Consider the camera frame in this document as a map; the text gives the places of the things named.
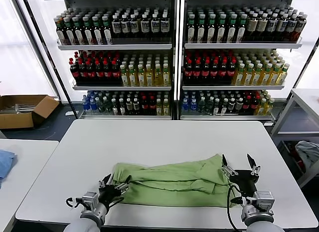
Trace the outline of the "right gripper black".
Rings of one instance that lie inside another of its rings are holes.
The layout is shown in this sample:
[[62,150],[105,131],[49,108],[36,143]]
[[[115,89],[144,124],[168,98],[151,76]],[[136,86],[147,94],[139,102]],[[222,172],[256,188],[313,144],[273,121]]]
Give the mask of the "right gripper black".
[[247,159],[251,167],[250,170],[234,170],[232,169],[225,158],[225,155],[222,155],[222,170],[226,177],[229,178],[230,182],[236,184],[239,187],[240,194],[243,197],[252,197],[257,191],[255,184],[259,179],[259,172],[261,166],[257,165],[255,160],[247,154]]

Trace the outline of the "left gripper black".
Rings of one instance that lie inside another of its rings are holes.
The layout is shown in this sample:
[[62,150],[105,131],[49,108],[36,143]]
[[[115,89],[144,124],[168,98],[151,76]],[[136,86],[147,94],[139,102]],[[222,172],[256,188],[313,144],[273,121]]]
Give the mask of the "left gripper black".
[[131,175],[129,175],[123,183],[117,186],[108,185],[111,175],[112,174],[109,174],[99,181],[100,194],[98,201],[105,207],[112,207],[121,202],[124,199],[124,197],[122,197],[123,192],[126,192],[130,187]]

